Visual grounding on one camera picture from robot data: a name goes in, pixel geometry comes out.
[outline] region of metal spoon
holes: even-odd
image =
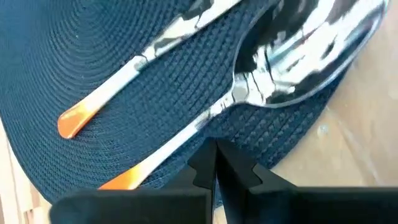
[[[281,1],[255,19],[236,53],[233,84],[227,94],[160,149],[100,189],[135,189],[212,118],[233,105],[278,108],[312,96],[353,61],[378,28],[388,1],[296,3]],[[288,13],[293,7],[296,15]],[[286,14],[298,19],[279,17]]]
[[[70,139],[121,89],[152,61],[213,22],[242,0],[196,0],[191,8],[177,16],[140,55],[134,56],[123,68],[96,90],[62,113],[58,131]]]

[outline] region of spoon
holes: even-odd
[[[386,0],[297,2],[280,1],[252,22],[236,52],[230,91],[149,157],[99,189],[137,188],[166,158],[227,108],[242,103],[279,108],[320,91],[365,46],[388,4]],[[295,19],[281,17],[287,14]]]
[[[74,137],[114,95],[135,79],[144,67],[241,1],[196,0],[187,12],[177,16],[141,54],[134,56],[97,89],[60,115],[58,132],[61,137]]]

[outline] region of spoon handle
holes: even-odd
[[[141,54],[134,56],[96,90],[60,115],[58,131],[61,137],[74,137],[114,95],[138,76],[139,71],[240,1],[242,0],[197,0],[193,3],[187,12],[177,16]]]
[[[231,92],[221,97],[215,104],[196,117],[188,126],[177,133],[162,147],[152,153],[149,157],[125,171],[114,179],[102,185],[103,190],[134,190],[136,189],[158,166],[163,163],[182,144],[194,136],[201,128],[222,111],[235,104]]]

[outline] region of round placemat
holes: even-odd
[[[143,160],[225,93],[234,53],[267,1],[243,1],[148,66],[71,140],[58,116],[138,54],[193,0],[0,1],[0,116],[29,179],[49,201],[95,189]],[[300,140],[337,82],[277,110],[236,106],[144,185],[161,187],[207,136],[234,141],[271,168]]]

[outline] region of wooden surface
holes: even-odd
[[[276,174],[301,186],[398,185],[397,15],[391,1],[381,29]],[[48,222],[50,205],[19,167],[3,128],[0,160],[0,224]],[[226,223],[222,208],[215,223]]]

